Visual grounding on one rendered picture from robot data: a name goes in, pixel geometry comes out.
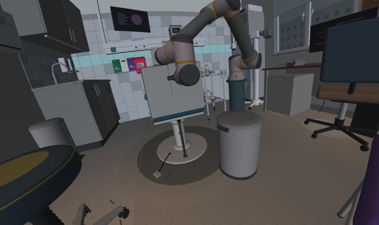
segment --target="faucet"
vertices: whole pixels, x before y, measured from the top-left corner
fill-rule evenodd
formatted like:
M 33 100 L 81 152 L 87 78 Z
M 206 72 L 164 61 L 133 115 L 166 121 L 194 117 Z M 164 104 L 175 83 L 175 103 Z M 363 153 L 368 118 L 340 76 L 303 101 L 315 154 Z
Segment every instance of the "faucet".
M 63 63 L 55 63 L 54 65 L 51 66 L 51 70 L 53 72 L 53 78 L 54 78 L 54 82 L 55 84 L 58 84 L 58 81 L 57 81 L 57 77 L 55 76 L 55 73 L 54 73 L 54 66 L 57 66 L 57 65 L 62 65 L 64 67 L 66 67 L 67 71 L 70 71 L 70 68 L 68 68 L 65 64 Z

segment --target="robotic arm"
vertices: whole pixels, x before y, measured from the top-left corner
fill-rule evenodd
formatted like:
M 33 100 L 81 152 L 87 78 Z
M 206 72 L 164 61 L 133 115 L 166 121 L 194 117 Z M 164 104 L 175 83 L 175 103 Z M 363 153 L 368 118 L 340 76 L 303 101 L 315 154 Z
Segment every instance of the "robotic arm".
M 168 65 L 175 62 L 176 71 L 168 80 L 174 80 L 184 86 L 192 86 L 199 81 L 200 71 L 195 65 L 193 38 L 206 25 L 221 17 L 226 19 L 242 53 L 242 56 L 235 55 L 229 58 L 228 80 L 244 80 L 243 70 L 257 69 L 261 66 L 262 56 L 251 44 L 239 11 L 240 7 L 240 0 L 215 0 L 209 3 L 188 25 L 155 52 L 155 59 L 159 64 Z

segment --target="dark circular floor mat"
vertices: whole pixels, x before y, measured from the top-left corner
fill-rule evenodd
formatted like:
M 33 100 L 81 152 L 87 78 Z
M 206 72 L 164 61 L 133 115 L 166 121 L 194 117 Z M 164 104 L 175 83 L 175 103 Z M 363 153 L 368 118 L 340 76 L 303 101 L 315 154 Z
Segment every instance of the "dark circular floor mat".
M 137 166 L 142 175 L 158 184 L 178 186 L 200 181 L 218 170 L 219 144 L 217 131 L 200 126 L 187 126 L 185 130 L 186 133 L 198 134 L 205 138 L 207 141 L 205 153 L 189 163 L 165 163 L 160 170 L 162 175 L 156 178 L 153 173 L 158 171 L 163 163 L 156 153 L 158 146 L 165 139 L 174 135 L 173 130 L 166 131 L 149 140 L 139 152 Z

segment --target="green book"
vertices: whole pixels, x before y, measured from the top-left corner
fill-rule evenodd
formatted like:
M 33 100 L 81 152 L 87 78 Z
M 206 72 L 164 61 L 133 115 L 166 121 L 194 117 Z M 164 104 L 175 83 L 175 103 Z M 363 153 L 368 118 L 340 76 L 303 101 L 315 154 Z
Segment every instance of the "green book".
M 120 60 L 112 60 L 112 64 L 113 64 L 113 70 L 115 74 L 122 72 Z

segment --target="brown floor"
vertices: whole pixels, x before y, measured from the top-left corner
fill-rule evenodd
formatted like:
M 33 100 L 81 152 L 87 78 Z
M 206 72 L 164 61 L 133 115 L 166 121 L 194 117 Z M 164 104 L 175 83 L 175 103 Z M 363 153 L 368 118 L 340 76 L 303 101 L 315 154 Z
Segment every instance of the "brown floor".
M 224 103 L 217 103 L 210 121 L 205 111 L 186 119 L 185 127 L 207 127 L 217 135 L 216 117 L 222 112 Z M 215 166 L 218 162 L 214 157 L 209 159 L 209 167 L 215 169 L 204 172 L 202 179 L 191 176 L 199 170 L 196 165 L 200 158 L 199 163 L 195 160 L 183 166 L 180 176 L 186 185 L 170 185 L 169 181 L 179 176 L 173 173 L 172 164 L 165 164 L 162 176 L 154 178 L 152 174 L 159 170 L 161 161 L 144 160 L 152 150 L 143 147 L 172 126 L 154 126 L 148 117 L 121 123 L 104 147 L 83 152 L 80 174 L 50 208 L 67 225 L 72 224 L 81 203 L 92 210 L 85 218 L 86 225 L 94 224 L 118 205 L 128 208 L 130 215 L 121 220 L 116 217 L 111 225 L 345 224 L 348 214 L 341 219 L 337 212 L 362 182 L 370 151 L 362 152 L 358 142 L 340 131 L 312 139 L 313 130 L 325 127 L 304 125 L 303 121 L 313 118 L 333 122 L 336 116 L 329 113 L 307 110 L 285 116 L 263 112 L 262 106 L 253 107 L 252 112 L 263 122 L 258 171 L 249 180 L 226 177 Z M 350 123 L 351 118 L 346 117 L 345 125 Z M 361 138 L 371 148 L 373 139 Z M 151 176 L 145 176 L 148 173 L 143 170 L 151 171 Z

